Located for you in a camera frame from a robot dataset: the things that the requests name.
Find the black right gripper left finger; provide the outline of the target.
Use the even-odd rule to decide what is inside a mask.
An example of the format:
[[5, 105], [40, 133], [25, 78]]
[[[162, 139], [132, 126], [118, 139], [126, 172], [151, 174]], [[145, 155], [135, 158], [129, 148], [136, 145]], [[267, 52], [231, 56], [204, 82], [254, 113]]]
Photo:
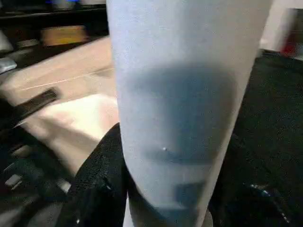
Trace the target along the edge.
[[127, 169], [117, 123], [76, 173], [58, 217], [58, 226], [121, 227], [126, 197]]

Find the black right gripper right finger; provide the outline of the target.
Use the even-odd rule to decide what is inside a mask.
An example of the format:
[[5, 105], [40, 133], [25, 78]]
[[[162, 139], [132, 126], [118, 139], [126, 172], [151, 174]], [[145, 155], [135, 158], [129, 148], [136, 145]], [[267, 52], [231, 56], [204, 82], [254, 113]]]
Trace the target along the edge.
[[210, 200], [216, 227], [291, 227], [293, 215], [273, 177], [233, 134]]

